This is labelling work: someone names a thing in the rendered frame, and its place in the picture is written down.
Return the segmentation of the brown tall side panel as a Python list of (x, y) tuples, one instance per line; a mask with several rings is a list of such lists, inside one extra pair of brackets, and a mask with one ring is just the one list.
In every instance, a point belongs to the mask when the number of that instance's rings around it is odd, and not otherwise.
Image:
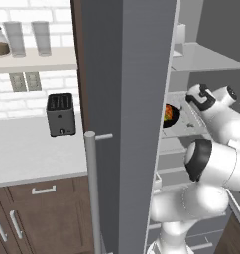
[(77, 61), (78, 90), (83, 131), (89, 129), (88, 102), (86, 94), (86, 72), (82, 33), (81, 0), (70, 0), (75, 54)]

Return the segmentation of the black toaster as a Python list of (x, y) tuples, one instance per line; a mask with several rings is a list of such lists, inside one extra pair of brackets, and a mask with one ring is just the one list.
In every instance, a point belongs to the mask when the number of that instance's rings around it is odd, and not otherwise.
[(47, 117), (52, 137), (76, 133), (73, 99), (71, 93), (48, 96)]

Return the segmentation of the grey wall socket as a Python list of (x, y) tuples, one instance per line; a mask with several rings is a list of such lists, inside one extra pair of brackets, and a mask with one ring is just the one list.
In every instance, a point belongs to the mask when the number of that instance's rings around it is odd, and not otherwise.
[(26, 84), (23, 74), (20, 73), (10, 73), (10, 81), (14, 92), (26, 92)]
[(37, 72), (26, 72), (26, 82), (30, 91), (41, 91), (40, 76)]

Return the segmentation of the grey open fridge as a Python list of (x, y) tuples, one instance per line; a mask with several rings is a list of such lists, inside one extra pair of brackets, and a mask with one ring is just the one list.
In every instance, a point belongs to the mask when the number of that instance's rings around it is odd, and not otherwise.
[[(185, 43), (198, 43), (240, 62), (240, 0), (203, 0), (200, 20), (193, 22), (191, 6), (184, 1), (180, 7), (180, 23), (185, 24)], [(173, 71), (169, 92), (184, 91), (204, 84), (210, 91), (229, 86), (237, 100), (231, 108), (240, 113), (240, 69), (217, 71)], [(154, 193), (171, 191), (191, 184), (184, 166), (188, 146), (196, 139), (208, 139), (210, 134), (162, 138)], [(197, 222), (187, 233), (186, 244), (194, 254), (240, 254), (240, 192), (229, 190), (229, 204), (218, 215)], [(161, 224), (151, 219), (150, 245), (161, 233)]]

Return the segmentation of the white wall shelf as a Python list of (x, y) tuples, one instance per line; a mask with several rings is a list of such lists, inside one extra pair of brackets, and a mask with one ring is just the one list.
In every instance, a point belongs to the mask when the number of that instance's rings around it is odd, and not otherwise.
[(77, 70), (74, 47), (52, 48), (52, 54), (45, 57), (36, 48), (27, 48), (24, 57), (0, 56), (0, 73), (57, 70)]

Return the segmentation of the grey fridge door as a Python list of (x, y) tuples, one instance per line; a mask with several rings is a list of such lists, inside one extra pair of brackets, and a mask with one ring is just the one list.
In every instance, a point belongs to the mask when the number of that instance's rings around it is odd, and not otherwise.
[(177, 0), (81, 0), (100, 223), (113, 254), (143, 254)]

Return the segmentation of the brown drawer front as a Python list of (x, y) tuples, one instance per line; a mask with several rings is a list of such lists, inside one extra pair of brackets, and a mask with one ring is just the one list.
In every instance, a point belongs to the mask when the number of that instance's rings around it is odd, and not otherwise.
[[(86, 183), (87, 176), (58, 179), (45, 182), (8, 186), (3, 188), (3, 194), (6, 196), (6, 199), (9, 203), (46, 202), (72, 197), (78, 192), (78, 185)], [(56, 192), (32, 195), (32, 188), (36, 188), (37, 190), (48, 189), (52, 185), (57, 186)]]

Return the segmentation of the white carton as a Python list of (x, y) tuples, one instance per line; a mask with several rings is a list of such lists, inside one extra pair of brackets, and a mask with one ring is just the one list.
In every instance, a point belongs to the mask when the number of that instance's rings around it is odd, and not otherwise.
[(174, 56), (183, 55), (183, 45), (185, 43), (185, 24), (178, 23), (175, 34)]

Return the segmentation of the black bowl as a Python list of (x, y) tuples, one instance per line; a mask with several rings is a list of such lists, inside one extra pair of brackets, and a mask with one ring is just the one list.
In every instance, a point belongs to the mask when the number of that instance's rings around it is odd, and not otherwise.
[(177, 108), (175, 108), (174, 106), (172, 106), (172, 105), (171, 105), (171, 107), (173, 109), (173, 116), (171, 117), (172, 118), (171, 120), (164, 121), (164, 124), (163, 124), (164, 128), (170, 128), (170, 127), (172, 127), (179, 120), (180, 111)]

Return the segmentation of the glass fridge shelf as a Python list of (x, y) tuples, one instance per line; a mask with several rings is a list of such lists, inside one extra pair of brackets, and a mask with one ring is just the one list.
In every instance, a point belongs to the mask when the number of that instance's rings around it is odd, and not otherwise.
[(240, 62), (198, 43), (186, 43), (183, 56), (173, 57), (173, 71), (217, 71), (240, 69)]

